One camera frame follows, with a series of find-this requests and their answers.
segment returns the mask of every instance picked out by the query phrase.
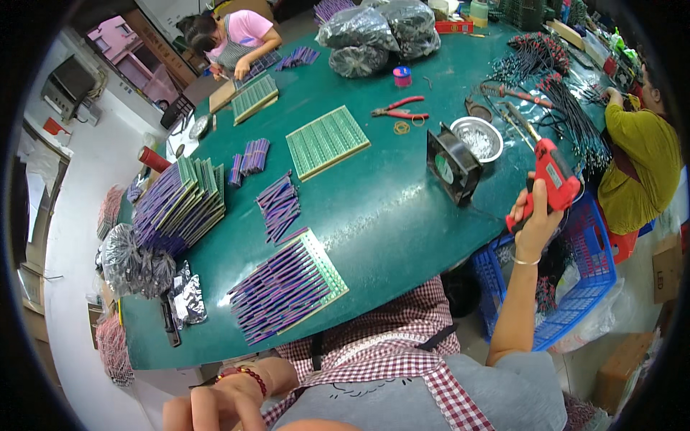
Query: gray t-shirt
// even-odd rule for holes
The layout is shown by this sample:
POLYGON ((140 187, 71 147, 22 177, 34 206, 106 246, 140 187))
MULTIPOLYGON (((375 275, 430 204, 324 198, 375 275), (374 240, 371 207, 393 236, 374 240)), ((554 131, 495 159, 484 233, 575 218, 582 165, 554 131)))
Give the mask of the gray t-shirt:
MULTIPOLYGON (((497 431, 563 430, 563 393, 548 353, 512 353, 494 367, 464 354, 445 360, 497 431)), ((271 429, 312 418, 347 422, 364 431, 450 429, 420 377, 309 388, 271 429)))

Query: blue plastic crate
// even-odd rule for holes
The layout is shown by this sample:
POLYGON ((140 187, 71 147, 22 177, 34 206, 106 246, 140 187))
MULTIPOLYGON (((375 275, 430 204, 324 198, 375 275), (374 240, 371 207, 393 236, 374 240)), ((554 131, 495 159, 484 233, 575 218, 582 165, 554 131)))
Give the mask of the blue plastic crate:
MULTIPOLYGON (((573 204, 564 229, 573 244, 581 279, 561 299, 556 312, 535 328, 533 350, 550 348, 577 325, 615 284, 615 266, 605 232, 596 202, 585 192, 573 204)), ((472 256, 474 271, 482 286, 480 310, 484 316, 487 341, 498 320, 497 310, 506 297, 506 284, 494 250, 510 242, 513 242, 512 235, 501 237, 472 256)))
POLYGON ((646 235, 650 233, 652 230, 654 230, 654 226, 656 226, 656 219, 652 219, 649 223, 646 225, 642 226, 640 228, 640 232, 638 233, 638 238, 640 238, 642 235, 646 235))

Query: silver bangle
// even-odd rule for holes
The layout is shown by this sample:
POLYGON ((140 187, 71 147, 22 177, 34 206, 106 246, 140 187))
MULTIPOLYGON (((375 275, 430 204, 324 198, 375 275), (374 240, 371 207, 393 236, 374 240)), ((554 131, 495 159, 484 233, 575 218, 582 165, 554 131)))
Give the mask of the silver bangle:
POLYGON ((521 261, 521 260, 519 260, 519 259, 516 259, 515 256, 513 256, 513 254, 511 253, 511 259, 513 260, 513 262, 517 263, 518 265, 529 265, 529 266, 532 266, 532 265, 536 265, 537 263, 539 263, 539 261, 542 260, 542 257, 539 256, 539 259, 537 259, 536 261, 530 263, 530 262, 525 262, 525 261, 521 261))

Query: pliers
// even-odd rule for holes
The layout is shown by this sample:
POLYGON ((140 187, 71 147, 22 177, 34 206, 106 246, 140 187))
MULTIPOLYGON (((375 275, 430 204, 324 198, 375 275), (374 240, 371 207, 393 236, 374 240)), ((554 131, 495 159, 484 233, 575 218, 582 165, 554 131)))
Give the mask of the pliers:
POLYGON ((371 111, 371 116, 372 117, 380 117, 382 115, 388 115, 390 117, 404 118, 404 119, 408 119, 408 120, 427 119, 427 118, 429 118, 429 114, 410 114, 409 109, 396 109, 398 106, 403 106, 405 103, 417 102, 417 101, 423 101, 423 100, 424 100, 424 96, 407 97, 405 99, 402 99, 399 102, 395 102, 391 105, 388 105, 387 108, 374 109, 373 111, 371 111))

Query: red bead bracelet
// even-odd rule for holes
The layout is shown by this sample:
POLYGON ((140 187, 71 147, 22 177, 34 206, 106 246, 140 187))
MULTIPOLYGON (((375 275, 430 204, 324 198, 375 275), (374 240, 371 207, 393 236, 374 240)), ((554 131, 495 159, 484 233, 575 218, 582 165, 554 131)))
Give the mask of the red bead bracelet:
POLYGON ((254 377, 254 380, 256 380, 257 383, 259 384, 259 387, 261 387, 262 396, 264 398, 266 398, 266 384, 264 383, 262 378, 257 373, 253 372, 249 368, 242 368, 242 367, 229 368, 229 369, 223 371, 222 373, 218 374, 218 377, 216 377, 216 383, 218 383, 223 377, 227 377, 231 374, 239 374, 241 372, 243 372, 245 374, 249 374, 251 377, 254 377))

